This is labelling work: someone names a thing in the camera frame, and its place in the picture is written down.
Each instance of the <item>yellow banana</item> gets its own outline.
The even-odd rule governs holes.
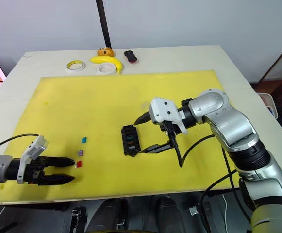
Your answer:
[[[118,74],[121,74],[121,71],[123,69],[123,64],[115,57],[109,57],[109,56],[99,56],[99,57],[93,57],[90,60],[92,63],[95,64],[101,64],[103,62],[110,62],[113,63],[117,70],[118,70]]]

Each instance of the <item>white tape roll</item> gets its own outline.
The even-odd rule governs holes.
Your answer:
[[[77,72],[83,70],[85,67],[86,67],[85,63],[79,60],[75,60],[67,64],[66,70],[68,72]]]
[[[100,75],[111,75],[116,73],[116,66],[110,62],[101,63],[97,68]]]

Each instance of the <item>white table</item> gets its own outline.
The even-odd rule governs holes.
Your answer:
[[[126,50],[134,52],[138,63],[129,65],[124,56]],[[12,135],[41,77],[96,75],[97,65],[89,62],[96,53],[96,50],[27,52],[0,87],[0,142]],[[250,119],[282,168],[281,126],[220,46],[118,49],[115,53],[125,65],[123,74],[213,69],[234,106]],[[82,60],[86,68],[67,73],[65,67],[72,60]],[[0,147],[0,153],[4,153],[6,146]]]

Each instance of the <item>yellow board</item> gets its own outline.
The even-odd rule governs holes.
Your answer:
[[[210,88],[222,89],[213,71],[41,78],[14,135],[44,135],[49,145],[43,156],[70,157],[81,160],[83,166],[45,169],[47,174],[75,176],[65,185],[0,184],[0,202],[95,199],[207,188],[227,174],[215,138],[194,148],[180,168],[174,150],[125,156],[120,130],[146,112],[154,97],[173,100],[180,107],[182,100]],[[138,125],[137,130],[141,149],[168,140],[152,122]],[[211,134],[207,124],[188,132],[177,136],[182,156],[194,142]],[[86,143],[81,143],[82,137],[87,137]],[[20,157],[32,139],[13,140],[5,154]],[[77,156],[79,150],[84,151],[83,157]],[[228,180],[217,186],[228,187]]]

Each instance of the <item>black joint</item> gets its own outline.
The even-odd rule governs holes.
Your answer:
[[[6,170],[6,179],[16,180],[18,176],[19,167],[20,167],[20,159],[12,159]]]
[[[187,129],[196,125],[196,120],[193,117],[193,115],[191,114],[191,111],[190,111],[188,105],[185,105],[182,108],[179,108],[178,111],[184,112],[185,119],[183,119],[182,121],[183,121],[184,126]]]
[[[282,196],[269,196],[269,197],[263,197],[256,199],[254,201],[256,208],[262,205],[282,205]]]
[[[188,98],[188,99],[185,99],[181,102],[181,105],[184,107],[184,106],[187,106],[188,103],[192,100],[192,98]]]
[[[270,154],[261,140],[243,151],[228,152],[237,168],[244,171],[257,170],[266,166],[270,161]]]

